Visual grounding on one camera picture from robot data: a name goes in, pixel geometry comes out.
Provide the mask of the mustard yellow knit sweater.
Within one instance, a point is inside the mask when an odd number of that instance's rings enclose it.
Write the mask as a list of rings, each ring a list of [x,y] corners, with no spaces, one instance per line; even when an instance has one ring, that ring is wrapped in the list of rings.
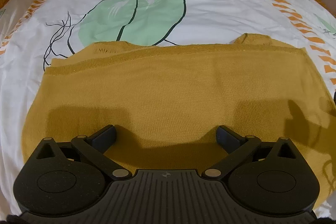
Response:
[[[290,138],[335,191],[335,104],[304,49],[246,34],[233,44],[142,47],[100,42],[53,59],[27,114],[22,154],[106,125],[106,156],[128,170],[197,169],[225,157],[217,127],[264,141]]]

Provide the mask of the white leaf-print duvet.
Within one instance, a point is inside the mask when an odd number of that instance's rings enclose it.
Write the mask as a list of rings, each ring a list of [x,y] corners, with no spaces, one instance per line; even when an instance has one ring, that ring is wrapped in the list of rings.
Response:
[[[1,8],[1,217],[19,213],[23,126],[53,59],[100,42],[226,45],[246,34],[306,50],[333,97],[335,17],[320,0],[9,0]]]

